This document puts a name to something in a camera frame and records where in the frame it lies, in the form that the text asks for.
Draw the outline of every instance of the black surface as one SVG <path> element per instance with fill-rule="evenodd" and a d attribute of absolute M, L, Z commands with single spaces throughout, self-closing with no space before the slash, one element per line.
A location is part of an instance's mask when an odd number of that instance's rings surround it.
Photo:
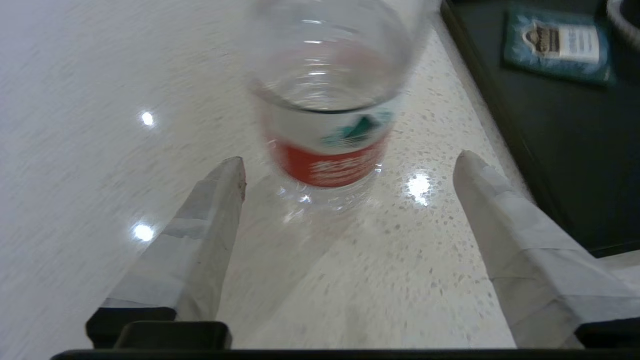
<path fill-rule="evenodd" d="M 445 0 L 442 16 L 539 207 L 594 256 L 640 249 L 640 61 L 610 37 L 610 88 L 502 62 L 511 1 Z M 600 13 L 600 0 L 517 1 Z"/>
<path fill-rule="evenodd" d="M 110 309 L 101 307 L 87 321 L 86 335 L 95 348 L 113 348 L 125 326 L 138 321 L 173 321 L 175 310 L 168 307 Z"/>
<path fill-rule="evenodd" d="M 640 348 L 640 318 L 586 323 L 575 337 L 586 348 Z"/>
<path fill-rule="evenodd" d="M 103 350 L 65 352 L 52 360 L 630 360 L 638 359 L 637 350 L 256 350 L 226 352 L 151 352 Z"/>
<path fill-rule="evenodd" d="M 122 331 L 118 349 L 228 350 L 231 333 L 221 322 L 134 322 Z"/>

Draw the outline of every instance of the red label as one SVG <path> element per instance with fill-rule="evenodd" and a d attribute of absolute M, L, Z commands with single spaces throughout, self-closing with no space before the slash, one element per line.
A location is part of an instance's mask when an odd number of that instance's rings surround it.
<path fill-rule="evenodd" d="M 387 134 L 370 146 L 347 154 L 318 155 L 282 140 L 272 145 L 274 158 L 291 177 L 302 183 L 336 188 L 369 175 L 384 153 Z"/>

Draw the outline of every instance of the blue packet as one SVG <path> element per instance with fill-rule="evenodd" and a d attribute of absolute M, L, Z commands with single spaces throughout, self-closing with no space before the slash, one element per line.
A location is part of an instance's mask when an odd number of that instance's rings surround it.
<path fill-rule="evenodd" d="M 512 7 L 504 60 L 556 78 L 597 85 L 616 80 L 607 32 L 587 15 Z"/>

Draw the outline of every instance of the bottle label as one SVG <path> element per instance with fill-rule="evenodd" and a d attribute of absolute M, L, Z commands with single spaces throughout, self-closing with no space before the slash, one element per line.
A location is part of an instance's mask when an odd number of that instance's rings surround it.
<path fill-rule="evenodd" d="M 262 121 L 271 154 L 296 180 L 326 188 L 369 175 L 387 145 L 398 97 L 363 110 L 297 111 L 266 104 Z"/>

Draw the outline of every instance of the white countertop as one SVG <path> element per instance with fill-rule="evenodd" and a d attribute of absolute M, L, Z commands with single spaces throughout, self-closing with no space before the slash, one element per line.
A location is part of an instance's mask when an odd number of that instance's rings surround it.
<path fill-rule="evenodd" d="M 366 206 L 303 226 L 270 192 L 238 3 L 0 5 L 0 357 L 90 347 L 85 322 L 148 245 L 132 229 L 162 229 L 231 156 L 248 174 L 218 315 L 234 348 L 512 347 L 455 159 L 526 190 L 442 21 Z"/>

